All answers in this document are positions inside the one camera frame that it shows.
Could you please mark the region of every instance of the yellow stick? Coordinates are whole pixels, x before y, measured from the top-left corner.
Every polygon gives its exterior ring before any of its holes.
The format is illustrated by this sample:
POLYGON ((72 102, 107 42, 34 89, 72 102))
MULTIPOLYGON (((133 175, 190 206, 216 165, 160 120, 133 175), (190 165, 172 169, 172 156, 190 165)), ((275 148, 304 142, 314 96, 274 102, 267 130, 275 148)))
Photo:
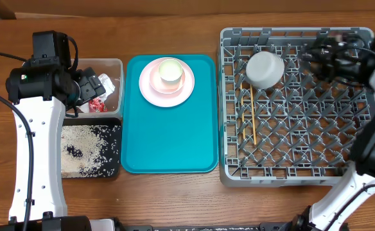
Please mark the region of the yellow stick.
MULTIPOLYGON (((241 123, 243 124, 245 122, 245 112, 241 115, 241 123)), ((246 132, 245 129, 243 129, 243 132, 241 133, 243 136, 243 140, 246 139, 246 132)))
POLYGON ((253 127, 253 144, 256 145, 256 128, 254 124, 254 106, 253 106, 253 86, 250 85, 250 102, 252 103, 252 127, 253 127))

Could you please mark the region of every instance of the teal cutting board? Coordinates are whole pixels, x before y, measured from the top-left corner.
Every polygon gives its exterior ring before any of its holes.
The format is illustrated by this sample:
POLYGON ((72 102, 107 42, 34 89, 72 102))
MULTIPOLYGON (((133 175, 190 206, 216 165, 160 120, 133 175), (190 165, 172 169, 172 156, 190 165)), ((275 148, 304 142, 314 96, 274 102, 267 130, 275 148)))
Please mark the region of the teal cutting board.
POLYGON ((218 163, 216 70, 207 55, 141 55, 129 61, 123 108, 122 166, 130 173, 206 173, 218 163), (180 105, 157 107, 139 90, 139 77, 151 61, 182 60, 195 87, 180 105))

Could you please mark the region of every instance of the gray dish rack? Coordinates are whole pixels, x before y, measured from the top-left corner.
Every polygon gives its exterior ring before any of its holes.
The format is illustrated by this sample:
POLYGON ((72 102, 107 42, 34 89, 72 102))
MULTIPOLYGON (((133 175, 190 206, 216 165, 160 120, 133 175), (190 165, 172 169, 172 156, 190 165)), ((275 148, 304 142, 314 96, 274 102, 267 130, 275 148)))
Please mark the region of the gray dish rack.
POLYGON ((225 28, 218 53, 220 180, 229 187, 335 185, 354 136, 371 119, 365 89, 318 81, 299 63, 305 44, 340 32, 364 41, 368 28, 225 28), (271 89, 243 81, 259 51, 281 56, 285 72, 271 89))

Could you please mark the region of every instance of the table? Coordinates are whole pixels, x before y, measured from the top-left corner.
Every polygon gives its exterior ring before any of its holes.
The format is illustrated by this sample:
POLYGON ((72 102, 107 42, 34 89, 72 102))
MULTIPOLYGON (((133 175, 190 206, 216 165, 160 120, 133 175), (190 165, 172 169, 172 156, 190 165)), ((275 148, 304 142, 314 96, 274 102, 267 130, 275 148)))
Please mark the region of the table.
MULTIPOLYGON (((73 37, 80 58, 202 53, 216 62, 226 27, 365 26, 375 32, 375 12, 263 13, 194 17, 119 17, 0 21, 0 51, 28 58, 31 34, 56 30, 73 37)), ((0 95, 20 62, 0 57, 0 95)), ((13 114, 0 103, 0 225, 7 223, 15 185, 16 132, 13 114)), ((117 216, 125 225, 256 225, 289 221, 319 201, 329 187, 228 188, 218 167, 208 174, 131 175, 115 180, 63 180, 69 215, 117 216)), ((348 220, 351 230, 375 230, 375 196, 348 220)))

